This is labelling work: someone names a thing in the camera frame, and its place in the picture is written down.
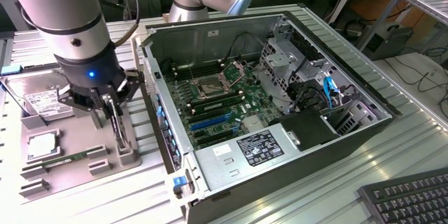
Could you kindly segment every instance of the white sticker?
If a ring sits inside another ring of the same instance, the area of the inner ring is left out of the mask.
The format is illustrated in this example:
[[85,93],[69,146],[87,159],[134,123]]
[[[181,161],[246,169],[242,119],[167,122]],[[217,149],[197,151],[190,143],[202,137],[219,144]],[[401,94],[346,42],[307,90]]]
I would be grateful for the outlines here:
[[222,107],[222,106],[223,106],[223,104],[218,103],[218,104],[215,104],[213,106],[206,107],[205,110],[210,110],[210,109],[214,109],[214,108],[218,108],[218,107]]
[[229,144],[226,145],[222,145],[217,148],[214,148],[214,152],[215,152],[215,156],[221,156],[226,153],[230,153],[233,150],[231,150],[231,146]]
[[51,116],[73,111],[73,107],[59,103],[57,90],[26,94],[31,106],[42,116]]
[[53,163],[53,164],[50,164],[50,165],[46,165],[45,168],[53,168],[53,167],[55,167],[55,166],[67,164],[67,163],[70,163],[71,161],[73,161],[73,159],[69,158],[69,159],[66,159],[66,160],[63,160],[63,161],[59,161],[59,162]]
[[219,30],[209,31],[209,36],[214,37],[219,35]]

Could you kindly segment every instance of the hard drive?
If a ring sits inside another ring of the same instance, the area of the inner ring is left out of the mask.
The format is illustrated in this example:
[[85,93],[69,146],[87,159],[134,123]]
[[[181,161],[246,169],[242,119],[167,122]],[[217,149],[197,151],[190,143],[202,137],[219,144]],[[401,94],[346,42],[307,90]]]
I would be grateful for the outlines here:
[[58,101],[58,89],[69,85],[58,69],[2,76],[0,82],[27,116],[41,115],[53,121],[74,115],[73,107]]

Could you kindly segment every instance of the motherboard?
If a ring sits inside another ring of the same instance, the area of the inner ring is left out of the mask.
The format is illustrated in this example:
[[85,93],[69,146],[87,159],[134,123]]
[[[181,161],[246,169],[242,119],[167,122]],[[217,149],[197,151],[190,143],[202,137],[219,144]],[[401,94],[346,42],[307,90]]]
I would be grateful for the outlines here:
[[190,141],[199,150],[267,127],[282,116],[258,80],[258,61],[233,61],[219,70],[173,74],[167,85]]

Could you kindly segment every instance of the green circuit board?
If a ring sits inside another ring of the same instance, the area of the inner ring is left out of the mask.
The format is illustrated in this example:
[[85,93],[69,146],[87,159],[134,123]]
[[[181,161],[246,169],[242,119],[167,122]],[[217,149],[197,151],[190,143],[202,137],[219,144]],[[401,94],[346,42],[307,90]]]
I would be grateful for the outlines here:
[[[273,98],[270,98],[262,85],[258,84],[257,77],[249,66],[250,64],[245,65],[246,75],[229,90],[225,90],[222,84],[218,82],[218,74],[182,81],[174,77],[166,79],[190,141],[197,150],[250,133],[249,128],[243,124],[243,120],[249,116],[258,115],[265,126],[282,116]],[[230,83],[234,83],[242,76],[242,73],[235,66],[230,66],[225,70],[225,75]],[[209,98],[222,97],[225,98],[218,101],[197,106],[198,112],[193,114],[193,107],[189,104],[205,102]],[[206,120],[198,120],[211,114],[217,116]],[[201,130],[191,130],[193,125],[207,122],[221,116],[227,117],[225,122],[205,127]],[[221,135],[223,135],[223,138],[217,139],[215,136]]]

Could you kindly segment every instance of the blue pcie slot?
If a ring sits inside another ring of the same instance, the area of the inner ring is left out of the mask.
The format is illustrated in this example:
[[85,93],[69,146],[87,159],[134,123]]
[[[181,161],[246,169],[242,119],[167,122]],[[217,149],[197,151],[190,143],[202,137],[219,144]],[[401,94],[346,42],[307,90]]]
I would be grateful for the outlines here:
[[223,123],[223,122],[227,122],[227,120],[230,119],[231,117],[231,114],[226,114],[226,115],[222,115],[221,117],[218,118],[214,118],[214,119],[210,119],[207,120],[206,122],[202,122],[202,123],[198,123],[195,125],[193,125],[190,127],[190,130],[195,131],[195,130],[201,130],[209,126],[213,126],[215,124],[219,124],[219,123]]

